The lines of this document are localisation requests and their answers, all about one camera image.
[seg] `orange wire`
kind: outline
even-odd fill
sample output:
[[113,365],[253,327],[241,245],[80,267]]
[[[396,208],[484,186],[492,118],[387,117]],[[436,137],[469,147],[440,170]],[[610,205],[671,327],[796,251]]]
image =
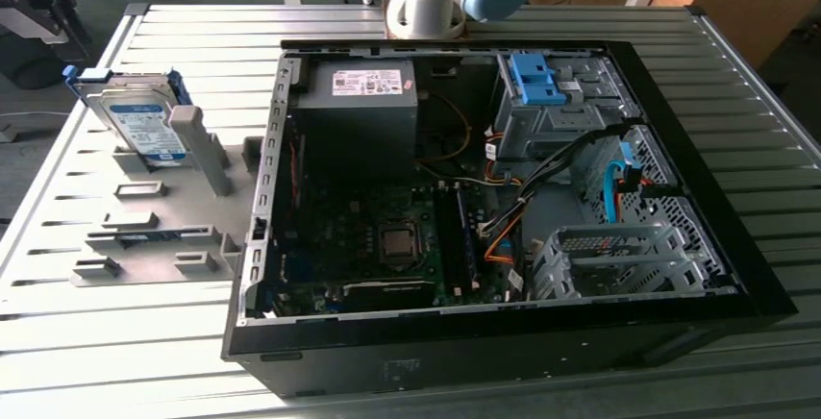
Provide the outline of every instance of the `orange wire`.
[[496,249],[496,246],[499,246],[499,243],[501,242],[501,239],[509,233],[509,230],[512,229],[512,226],[520,220],[523,214],[524,214],[523,211],[519,212],[519,214],[512,218],[512,220],[509,220],[508,225],[504,227],[504,229],[501,230],[501,233],[499,234],[499,236],[496,236],[496,239],[493,240],[493,242],[491,243],[489,247],[487,248],[487,251],[484,252],[484,260],[489,260],[489,258],[497,258],[499,257],[499,256],[493,256],[492,252]]
[[[484,179],[487,180],[487,182],[501,183],[504,179],[493,179],[492,174],[489,173],[492,162],[492,160],[487,160],[487,164],[484,164]],[[521,180],[515,177],[509,178],[509,181],[513,185],[521,185]]]

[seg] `hard drive label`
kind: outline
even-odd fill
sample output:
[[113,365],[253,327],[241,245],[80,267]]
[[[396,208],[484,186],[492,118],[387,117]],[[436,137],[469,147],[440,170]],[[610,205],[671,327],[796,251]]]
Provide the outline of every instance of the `hard drive label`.
[[184,158],[184,147],[168,125],[162,107],[154,104],[110,105],[109,110],[137,153],[149,160],[176,165],[174,161]]

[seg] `yellow wire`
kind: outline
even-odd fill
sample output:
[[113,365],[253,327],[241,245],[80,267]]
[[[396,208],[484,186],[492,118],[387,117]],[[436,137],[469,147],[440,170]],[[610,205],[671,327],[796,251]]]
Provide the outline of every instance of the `yellow wire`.
[[447,100],[447,98],[440,95],[436,92],[428,92],[433,97],[437,97],[439,100],[441,100],[447,106],[455,111],[455,113],[459,115],[459,119],[461,119],[461,124],[464,124],[464,140],[461,141],[461,146],[459,147],[459,149],[447,154],[447,155],[440,155],[437,157],[429,157],[429,158],[420,158],[419,161],[421,162],[435,162],[435,161],[444,161],[444,160],[449,160],[452,157],[457,156],[464,149],[467,148],[467,146],[471,143],[471,123],[468,123],[467,121],[467,116],[464,116],[464,113],[459,110],[459,108],[452,104],[452,102],[449,102],[449,100]]

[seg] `motherboard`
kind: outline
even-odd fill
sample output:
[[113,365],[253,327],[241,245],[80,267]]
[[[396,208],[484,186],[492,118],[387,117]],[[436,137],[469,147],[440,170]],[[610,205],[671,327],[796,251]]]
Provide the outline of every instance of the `motherboard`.
[[283,256],[283,314],[500,302],[504,271],[477,259],[481,196],[471,184],[319,189]]

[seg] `floor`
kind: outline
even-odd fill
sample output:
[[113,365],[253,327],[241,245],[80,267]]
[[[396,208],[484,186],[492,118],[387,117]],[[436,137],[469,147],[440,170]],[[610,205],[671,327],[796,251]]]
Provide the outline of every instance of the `floor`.
[[[280,4],[281,0],[78,0],[78,12],[93,37],[92,59],[102,52],[125,6],[133,2],[162,4]],[[340,4],[357,0],[304,0],[305,4]],[[788,37],[763,65],[764,80],[779,85],[786,106],[809,131],[821,137],[821,39],[802,42]],[[52,114],[8,116],[21,111],[69,111],[74,97],[65,86],[22,91],[0,76],[0,125],[12,124],[20,132],[14,143],[0,144],[0,234],[14,215],[37,169],[49,151],[62,117]]]

